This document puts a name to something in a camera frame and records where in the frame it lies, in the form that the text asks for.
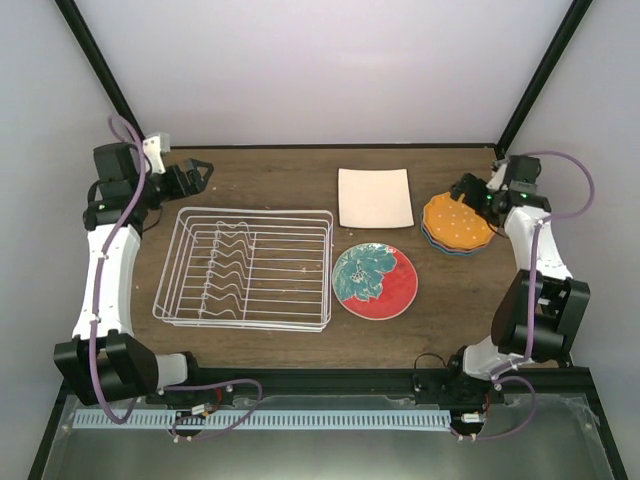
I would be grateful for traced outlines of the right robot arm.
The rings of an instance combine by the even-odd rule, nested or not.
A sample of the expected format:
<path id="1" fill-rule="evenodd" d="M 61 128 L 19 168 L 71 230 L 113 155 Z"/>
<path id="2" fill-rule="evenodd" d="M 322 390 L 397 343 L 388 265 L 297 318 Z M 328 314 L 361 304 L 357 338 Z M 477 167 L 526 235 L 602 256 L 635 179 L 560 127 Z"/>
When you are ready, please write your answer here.
<path id="1" fill-rule="evenodd" d="M 552 210 L 536 184 L 544 155 L 511 155 L 493 164 L 489 180 L 466 173 L 450 189 L 452 199 L 504 231 L 517 267 L 490 334 L 450 357 L 444 389 L 455 402 L 522 366 L 565 359 L 586 312 L 590 287 L 574 278 L 552 230 L 567 216 Z"/>

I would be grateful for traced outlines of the pink polka dot plate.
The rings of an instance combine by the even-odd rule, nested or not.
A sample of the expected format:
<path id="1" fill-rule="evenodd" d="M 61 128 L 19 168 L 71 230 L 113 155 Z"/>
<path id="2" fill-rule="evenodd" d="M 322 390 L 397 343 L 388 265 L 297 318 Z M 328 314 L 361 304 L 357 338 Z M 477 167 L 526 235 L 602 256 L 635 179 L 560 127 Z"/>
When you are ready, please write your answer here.
<path id="1" fill-rule="evenodd" d="M 480 248 L 493 240 L 495 233 L 486 224 L 463 218 L 461 222 L 444 221 L 430 225 L 421 221 L 424 236 L 449 249 L 471 250 Z"/>

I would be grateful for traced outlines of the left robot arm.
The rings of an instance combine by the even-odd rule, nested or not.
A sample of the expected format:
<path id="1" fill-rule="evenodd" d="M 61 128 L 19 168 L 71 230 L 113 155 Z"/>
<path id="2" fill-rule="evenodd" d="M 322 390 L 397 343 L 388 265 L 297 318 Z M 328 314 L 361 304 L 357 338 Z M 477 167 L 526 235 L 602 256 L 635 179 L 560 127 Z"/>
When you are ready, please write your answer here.
<path id="1" fill-rule="evenodd" d="M 93 151 L 98 179 L 90 187 L 83 222 L 89 266 L 83 304 L 70 341 L 53 361 L 85 405 L 150 395 L 165 387 L 181 403 L 196 402 L 203 377 L 189 352 L 156 355 L 136 340 L 131 321 L 133 271 L 148 214 L 163 203 L 205 190 L 214 167 L 193 158 L 161 167 L 156 138 L 143 143 L 146 159 L 126 143 Z"/>

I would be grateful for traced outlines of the square cream plate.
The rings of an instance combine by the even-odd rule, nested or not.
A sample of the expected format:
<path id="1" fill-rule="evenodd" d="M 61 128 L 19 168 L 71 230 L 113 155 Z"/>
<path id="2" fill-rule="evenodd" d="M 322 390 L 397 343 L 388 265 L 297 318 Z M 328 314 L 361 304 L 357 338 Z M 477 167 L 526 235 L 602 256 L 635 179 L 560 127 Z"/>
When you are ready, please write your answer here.
<path id="1" fill-rule="evenodd" d="M 414 225 L 407 169 L 338 170 L 339 224 L 355 229 Z"/>

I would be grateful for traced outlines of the red and teal plate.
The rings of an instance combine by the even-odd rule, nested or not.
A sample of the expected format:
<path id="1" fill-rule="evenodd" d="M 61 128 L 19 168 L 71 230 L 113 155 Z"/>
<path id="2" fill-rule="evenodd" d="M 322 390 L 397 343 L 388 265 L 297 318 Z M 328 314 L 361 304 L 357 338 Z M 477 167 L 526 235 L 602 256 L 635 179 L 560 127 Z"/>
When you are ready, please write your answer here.
<path id="1" fill-rule="evenodd" d="M 339 304 L 369 321 L 403 314 L 419 289 L 417 270 L 410 259 L 384 243 L 363 243 L 345 250 L 334 264 L 331 283 Z"/>

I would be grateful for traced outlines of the orange polka dot plate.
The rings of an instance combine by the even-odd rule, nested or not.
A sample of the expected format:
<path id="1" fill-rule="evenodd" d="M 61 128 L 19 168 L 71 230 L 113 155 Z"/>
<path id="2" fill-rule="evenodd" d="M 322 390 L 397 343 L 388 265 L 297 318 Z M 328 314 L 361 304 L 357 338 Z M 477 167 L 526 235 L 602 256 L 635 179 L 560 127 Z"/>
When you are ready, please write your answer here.
<path id="1" fill-rule="evenodd" d="M 487 222 L 449 193 L 435 195 L 423 207 L 421 228 L 427 240 L 447 254 L 470 255 L 487 247 L 495 233 Z"/>

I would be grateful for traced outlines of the teal polka dot plate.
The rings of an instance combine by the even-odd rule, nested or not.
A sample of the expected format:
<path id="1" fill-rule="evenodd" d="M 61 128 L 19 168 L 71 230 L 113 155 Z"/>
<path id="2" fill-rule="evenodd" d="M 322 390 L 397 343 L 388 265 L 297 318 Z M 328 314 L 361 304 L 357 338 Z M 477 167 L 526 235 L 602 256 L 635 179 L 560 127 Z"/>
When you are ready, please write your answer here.
<path id="1" fill-rule="evenodd" d="M 432 239 L 427 238 L 427 243 L 432 246 L 433 248 L 435 248 L 436 250 L 446 254 L 446 255 L 451 255 L 451 256 L 459 256 L 459 257 L 470 257 L 476 254 L 479 254 L 480 252 L 483 252 L 484 250 L 486 250 L 487 245 L 482 246 L 480 248 L 475 248 L 475 249 L 471 249 L 471 250 L 455 250 L 455 249 L 449 249 L 444 247 L 443 245 L 440 245 L 436 242 L 434 242 Z"/>

